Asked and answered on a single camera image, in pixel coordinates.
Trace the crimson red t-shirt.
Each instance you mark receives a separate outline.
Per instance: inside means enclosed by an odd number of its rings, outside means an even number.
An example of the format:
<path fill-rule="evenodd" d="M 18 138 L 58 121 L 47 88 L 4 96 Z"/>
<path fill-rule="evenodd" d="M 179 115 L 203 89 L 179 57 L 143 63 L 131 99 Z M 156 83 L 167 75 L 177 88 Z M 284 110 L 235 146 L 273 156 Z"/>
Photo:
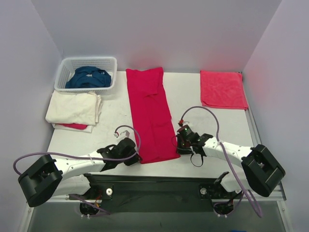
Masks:
<path fill-rule="evenodd" d="M 163 68 L 126 69 L 133 127 L 140 135 L 142 164 L 178 159 L 175 131 L 163 86 Z"/>

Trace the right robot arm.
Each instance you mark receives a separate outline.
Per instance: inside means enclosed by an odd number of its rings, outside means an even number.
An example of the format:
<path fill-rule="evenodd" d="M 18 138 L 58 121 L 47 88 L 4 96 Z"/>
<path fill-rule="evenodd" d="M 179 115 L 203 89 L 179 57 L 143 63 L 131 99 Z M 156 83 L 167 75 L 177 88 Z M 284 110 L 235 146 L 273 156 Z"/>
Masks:
<path fill-rule="evenodd" d="M 252 190 L 263 197 L 268 197 L 286 175 L 285 170 L 269 149 L 261 144 L 255 147 L 235 145 L 222 142 L 227 156 L 216 137 L 210 134 L 199 135 L 188 125 L 177 130 L 177 152 L 199 154 L 202 158 L 212 157 L 226 161 L 242 168 L 238 174 L 244 188 Z"/>

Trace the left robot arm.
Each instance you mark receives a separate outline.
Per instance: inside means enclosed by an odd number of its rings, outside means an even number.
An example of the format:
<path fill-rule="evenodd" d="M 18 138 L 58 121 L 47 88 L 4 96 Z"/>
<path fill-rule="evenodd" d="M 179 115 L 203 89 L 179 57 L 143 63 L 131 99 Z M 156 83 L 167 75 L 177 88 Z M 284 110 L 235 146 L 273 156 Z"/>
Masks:
<path fill-rule="evenodd" d="M 92 199 L 97 195 L 98 187 L 91 173 L 113 169 L 120 163 L 139 162 L 140 145 L 126 137 L 117 145 L 79 157 L 55 152 L 38 153 L 40 158 L 23 173 L 17 170 L 16 163 L 13 168 L 19 175 L 18 183 L 29 207 L 42 205 L 59 195 Z"/>

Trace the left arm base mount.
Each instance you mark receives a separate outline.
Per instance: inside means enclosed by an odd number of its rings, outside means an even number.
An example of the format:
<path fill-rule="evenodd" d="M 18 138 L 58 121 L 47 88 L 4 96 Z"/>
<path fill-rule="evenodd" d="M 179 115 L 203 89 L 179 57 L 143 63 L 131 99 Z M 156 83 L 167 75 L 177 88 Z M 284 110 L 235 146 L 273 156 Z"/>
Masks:
<path fill-rule="evenodd" d="M 115 179 L 112 175 L 83 174 L 70 178 L 74 186 L 66 195 L 71 199 L 77 195 L 83 200 L 111 200 Z"/>

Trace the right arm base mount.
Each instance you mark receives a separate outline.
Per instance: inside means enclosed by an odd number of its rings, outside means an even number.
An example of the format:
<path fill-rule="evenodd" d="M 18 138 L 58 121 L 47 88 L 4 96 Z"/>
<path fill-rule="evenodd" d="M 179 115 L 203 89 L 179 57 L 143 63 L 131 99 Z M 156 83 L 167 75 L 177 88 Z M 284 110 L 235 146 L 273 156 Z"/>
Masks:
<path fill-rule="evenodd" d="M 224 172 L 218 178 L 207 178 L 206 182 L 199 184 L 199 195 L 204 200 L 234 200 L 240 199 L 240 192 L 227 192 L 221 185 L 222 179 L 229 174 Z"/>

